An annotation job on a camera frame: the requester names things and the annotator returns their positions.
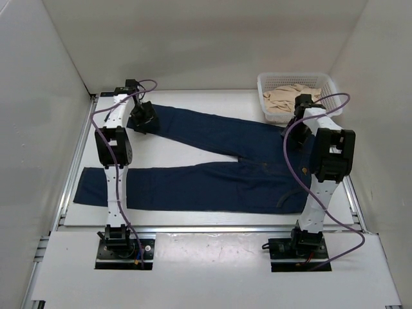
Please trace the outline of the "dark blue denim trousers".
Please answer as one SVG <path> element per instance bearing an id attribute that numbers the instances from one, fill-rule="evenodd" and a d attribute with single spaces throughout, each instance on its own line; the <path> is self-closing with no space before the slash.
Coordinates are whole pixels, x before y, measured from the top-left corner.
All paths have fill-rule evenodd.
<path id="1" fill-rule="evenodd" d="M 311 150 L 283 154 L 282 128 L 156 105 L 161 136 L 198 149 L 228 155 L 231 162 L 185 167 L 130 169 L 127 206 L 147 211 L 213 211 L 254 214 L 300 213 L 308 193 Z"/>

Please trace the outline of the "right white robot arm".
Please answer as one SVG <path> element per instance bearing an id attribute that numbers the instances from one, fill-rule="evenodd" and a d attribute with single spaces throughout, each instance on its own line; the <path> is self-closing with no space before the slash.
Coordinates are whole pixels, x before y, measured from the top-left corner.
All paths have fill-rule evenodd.
<path id="1" fill-rule="evenodd" d="M 292 174 L 308 193 L 289 241 L 290 252 L 299 258 L 313 256 L 322 246 L 324 217 L 334 191 L 351 172 L 356 139 L 354 131 L 338 126 L 323 105 L 303 94 L 295 98 L 294 118 L 283 131 L 283 154 L 291 171 L 288 143 L 303 146 L 310 136 L 314 137 L 308 164 L 310 187 Z"/>

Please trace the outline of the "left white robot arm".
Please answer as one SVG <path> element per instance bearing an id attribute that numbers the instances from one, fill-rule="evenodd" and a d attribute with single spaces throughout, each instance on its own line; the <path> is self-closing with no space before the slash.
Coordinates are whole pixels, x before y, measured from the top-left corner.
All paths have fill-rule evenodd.
<path id="1" fill-rule="evenodd" d="M 112 106 L 90 116 L 107 185 L 108 218 L 105 231 L 99 236 L 108 250 L 121 258 L 133 256 L 137 261 L 143 260 L 144 249 L 126 214 L 127 173 L 133 160 L 126 127 L 130 120 L 141 126 L 157 118 L 151 103 L 140 101 L 141 94 L 153 90 L 145 88 L 141 81 L 127 79 L 124 86 L 115 89 Z"/>

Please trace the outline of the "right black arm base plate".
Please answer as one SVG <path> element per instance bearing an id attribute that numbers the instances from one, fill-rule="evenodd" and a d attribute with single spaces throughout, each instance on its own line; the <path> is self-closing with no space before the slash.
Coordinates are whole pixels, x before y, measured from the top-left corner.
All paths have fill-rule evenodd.
<path id="1" fill-rule="evenodd" d="M 269 238 L 261 249 L 267 251 L 270 256 L 271 272 L 309 272 L 313 268 L 316 272 L 330 272 L 329 260 L 325 240 L 317 249 L 292 248 L 290 238 Z"/>

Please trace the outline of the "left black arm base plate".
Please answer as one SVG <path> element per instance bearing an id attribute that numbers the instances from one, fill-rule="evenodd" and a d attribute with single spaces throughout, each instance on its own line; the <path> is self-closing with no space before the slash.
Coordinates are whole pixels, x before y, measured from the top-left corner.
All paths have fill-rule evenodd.
<path id="1" fill-rule="evenodd" d="M 131 248 L 124 252 L 111 250 L 101 239 L 99 241 L 95 260 L 97 270 L 152 270 L 155 255 L 155 239 L 144 238 L 142 244 L 143 257 L 139 252 L 138 244 L 132 240 Z"/>

